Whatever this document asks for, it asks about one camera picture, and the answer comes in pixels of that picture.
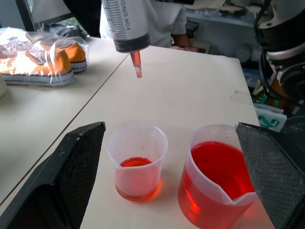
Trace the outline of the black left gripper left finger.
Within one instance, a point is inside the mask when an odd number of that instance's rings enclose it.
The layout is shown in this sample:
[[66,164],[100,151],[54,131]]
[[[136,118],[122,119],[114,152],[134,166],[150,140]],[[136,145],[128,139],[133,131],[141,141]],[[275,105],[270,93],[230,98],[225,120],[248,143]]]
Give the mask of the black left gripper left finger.
[[67,133],[0,217],[2,229],[78,229],[95,183],[104,122]]

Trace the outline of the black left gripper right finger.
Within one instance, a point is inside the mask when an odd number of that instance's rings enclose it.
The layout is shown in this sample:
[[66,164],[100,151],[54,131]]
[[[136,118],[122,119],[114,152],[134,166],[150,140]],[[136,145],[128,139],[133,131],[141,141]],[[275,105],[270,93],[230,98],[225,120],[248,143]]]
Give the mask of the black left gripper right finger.
[[276,229],[305,227],[305,151],[288,136],[246,123],[235,131],[250,180]]

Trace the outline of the person's bare hand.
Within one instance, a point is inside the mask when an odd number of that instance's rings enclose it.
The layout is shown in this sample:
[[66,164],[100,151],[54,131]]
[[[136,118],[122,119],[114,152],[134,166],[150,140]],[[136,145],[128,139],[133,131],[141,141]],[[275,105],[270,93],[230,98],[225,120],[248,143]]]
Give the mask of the person's bare hand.
[[173,34],[173,45],[172,49],[181,50],[181,51],[189,51],[189,52],[198,52],[205,53],[205,49],[196,48],[192,46],[191,39],[187,36],[187,34]]

